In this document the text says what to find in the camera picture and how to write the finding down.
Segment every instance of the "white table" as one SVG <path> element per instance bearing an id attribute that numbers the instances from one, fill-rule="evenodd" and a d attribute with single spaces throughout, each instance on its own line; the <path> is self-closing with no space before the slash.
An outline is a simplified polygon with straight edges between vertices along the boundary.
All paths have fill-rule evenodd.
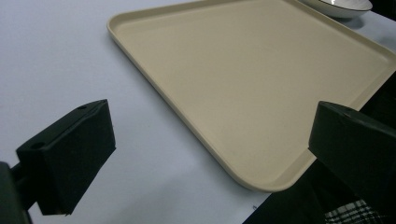
<path id="1" fill-rule="evenodd" d="M 269 194 L 233 181 L 113 42 L 115 14 L 186 0 L 3 1 L 0 160 L 70 110 L 108 99 L 117 150 L 72 216 L 34 223 L 241 223 Z M 373 12 L 351 29 L 396 51 L 396 22 Z"/>

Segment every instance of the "checkered cloth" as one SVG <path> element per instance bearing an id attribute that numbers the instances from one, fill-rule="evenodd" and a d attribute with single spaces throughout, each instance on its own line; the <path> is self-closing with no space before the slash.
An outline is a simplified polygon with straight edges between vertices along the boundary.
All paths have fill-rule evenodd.
<path id="1" fill-rule="evenodd" d="M 376 224 L 387 223 L 384 221 L 387 217 L 379 215 L 364 200 L 359 200 L 326 213 L 325 221 L 326 224 Z"/>

